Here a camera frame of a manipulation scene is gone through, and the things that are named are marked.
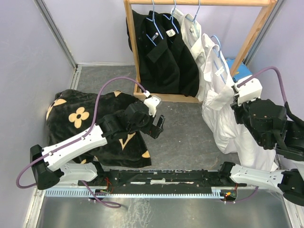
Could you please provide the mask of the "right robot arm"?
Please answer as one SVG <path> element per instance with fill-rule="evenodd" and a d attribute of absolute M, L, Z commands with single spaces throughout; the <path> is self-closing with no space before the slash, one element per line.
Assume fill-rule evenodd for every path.
<path fill-rule="evenodd" d="M 275 161 L 289 160 L 290 168 L 278 164 L 276 169 L 262 171 L 225 162 L 218 173 L 218 181 L 228 186 L 254 185 L 281 194 L 289 202 L 304 204 L 304 122 L 290 111 L 288 102 L 276 105 L 271 100 L 231 105 L 236 122 L 243 124 L 263 149 L 275 151 Z"/>

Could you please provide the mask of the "blue wire hanger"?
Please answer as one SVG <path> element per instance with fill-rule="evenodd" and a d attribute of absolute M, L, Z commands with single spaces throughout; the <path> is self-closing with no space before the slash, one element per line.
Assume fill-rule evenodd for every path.
<path fill-rule="evenodd" d="M 215 47 L 213 47 L 212 49 L 214 50 L 214 52 L 215 52 L 215 54 L 216 54 L 218 60 L 220 60 L 222 66 L 221 66 L 221 67 L 218 67 L 218 66 L 216 65 L 216 62 L 214 62 L 214 64 L 215 64 L 215 66 L 216 66 L 216 68 L 217 68 L 217 71 L 220 72 L 220 77 L 221 77 L 222 81 L 223 81 L 224 84 L 225 84 L 225 83 L 226 83 L 227 77 L 224 77 L 224 76 L 223 76 L 223 73 L 226 73 L 226 74 L 227 74 L 227 68 L 226 68 L 226 63 L 225 63 L 225 61 L 224 61 L 223 58 L 222 58 L 223 56 L 222 56 L 222 52 L 221 52 L 221 43 L 220 43 L 220 40 L 218 39 L 218 37 L 217 37 L 216 35 L 212 35 L 210 38 L 214 38 L 214 39 L 217 41 L 217 44 L 218 44 L 218 46 L 219 46 L 219 49 L 218 49 L 218 50 L 216 50 Z"/>

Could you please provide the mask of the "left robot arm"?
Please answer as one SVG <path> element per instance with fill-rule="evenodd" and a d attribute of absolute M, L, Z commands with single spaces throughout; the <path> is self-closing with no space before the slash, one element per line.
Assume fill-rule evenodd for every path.
<path fill-rule="evenodd" d="M 88 164 L 68 164 L 72 159 L 116 140 L 131 138 L 131 134 L 141 131 L 156 139 L 163 131 L 164 116 L 153 125 L 157 106 L 161 99 L 152 96 L 143 102 L 130 104 L 125 110 L 105 115 L 85 131 L 54 145 L 30 148 L 30 166 L 36 187 L 46 190 L 60 182 L 87 181 L 101 185 L 105 173 L 96 162 Z"/>

